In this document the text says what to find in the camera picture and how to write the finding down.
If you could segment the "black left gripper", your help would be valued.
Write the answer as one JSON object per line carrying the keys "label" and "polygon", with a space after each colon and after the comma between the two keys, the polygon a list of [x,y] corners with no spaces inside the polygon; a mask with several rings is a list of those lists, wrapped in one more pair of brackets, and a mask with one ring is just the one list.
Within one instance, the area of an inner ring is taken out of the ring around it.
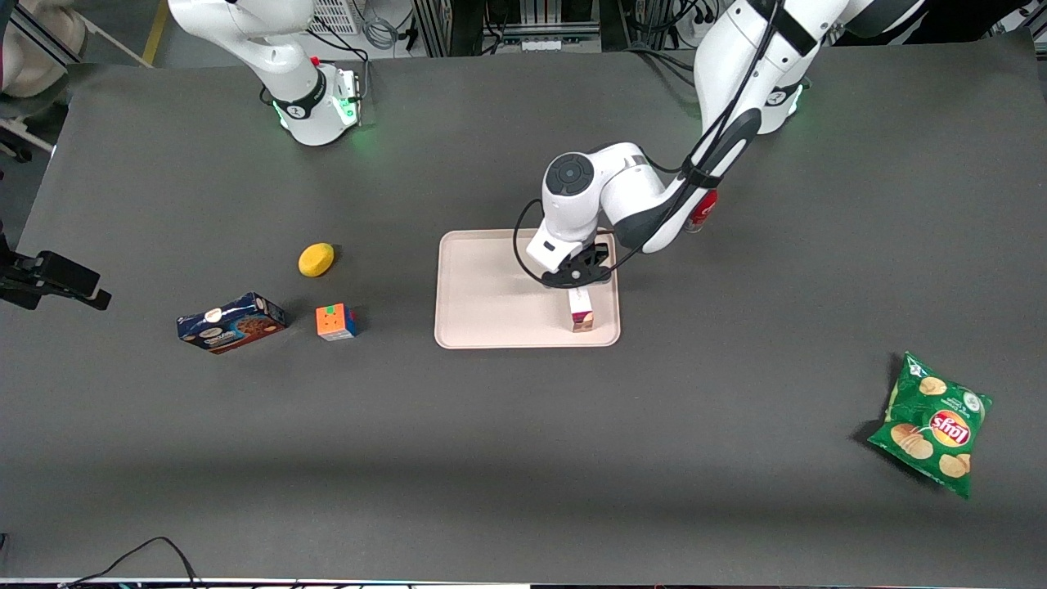
{"label": "black left gripper", "polygon": [[592,284],[607,284],[612,279],[614,264],[614,245],[592,242],[576,256],[564,259],[557,272],[543,272],[540,284],[553,290],[576,290]]}

